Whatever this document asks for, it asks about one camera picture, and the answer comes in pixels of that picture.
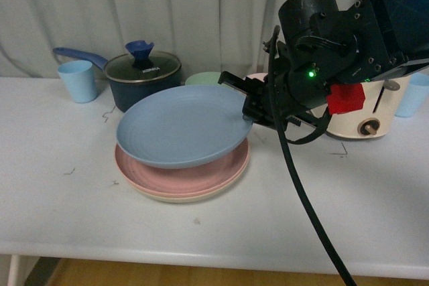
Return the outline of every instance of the wire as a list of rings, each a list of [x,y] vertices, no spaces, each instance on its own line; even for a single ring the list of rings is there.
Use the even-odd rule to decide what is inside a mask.
[[[273,63],[275,58],[275,42],[277,40],[278,34],[280,32],[280,27],[277,25],[274,28],[273,37],[271,38],[270,51],[269,51],[269,61],[268,61],[268,88],[269,88],[269,100],[271,103],[271,110],[273,113],[274,123],[276,130],[278,132],[280,145],[282,146],[282,151],[284,155],[284,159],[286,161],[286,165],[288,166],[288,170],[291,176],[291,179],[294,183],[295,189],[298,193],[298,196],[301,200],[302,205],[304,206],[305,211],[335,268],[337,269],[339,275],[343,279],[346,286],[357,286],[353,278],[351,277],[349,271],[345,267],[343,261],[339,257],[336,252],[334,246],[329,240],[328,235],[323,229],[322,224],[320,223],[316,212],[314,211],[310,200],[307,197],[307,194],[302,186],[300,177],[298,172],[296,171],[294,160],[292,159],[292,155],[289,150],[288,140],[286,139],[286,135],[284,134],[284,128],[282,125],[282,120],[280,117],[280,113],[277,108],[277,99],[275,95],[275,84],[274,84],[274,74],[273,74]]]
[[[302,48],[304,46],[309,48],[326,48],[340,55],[347,53],[347,45],[313,35],[303,36],[296,41],[296,47]]]

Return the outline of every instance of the green led light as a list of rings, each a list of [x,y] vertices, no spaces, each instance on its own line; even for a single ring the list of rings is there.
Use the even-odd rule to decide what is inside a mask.
[[[309,71],[308,72],[308,76],[311,77],[311,78],[316,77],[316,71],[315,70]]]

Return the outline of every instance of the blue plate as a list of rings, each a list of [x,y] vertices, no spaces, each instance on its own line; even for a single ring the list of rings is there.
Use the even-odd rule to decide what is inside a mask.
[[[178,169],[214,161],[236,148],[252,122],[245,96],[223,86],[179,86],[146,97],[123,116],[119,146],[154,167]]]

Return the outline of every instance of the white table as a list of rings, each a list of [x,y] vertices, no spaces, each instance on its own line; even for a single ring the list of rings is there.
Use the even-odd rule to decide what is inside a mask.
[[[296,195],[277,134],[258,125],[240,180],[211,199],[141,195],[113,157],[110,88],[73,103],[60,80],[0,78],[0,253],[336,273]],[[429,106],[375,140],[292,146],[353,275],[429,279]],[[291,126],[290,136],[309,132]]]

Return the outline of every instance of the red block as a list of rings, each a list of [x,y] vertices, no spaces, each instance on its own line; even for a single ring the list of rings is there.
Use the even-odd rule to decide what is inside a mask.
[[[333,84],[331,94],[326,97],[329,114],[343,114],[361,110],[365,102],[362,84]]]

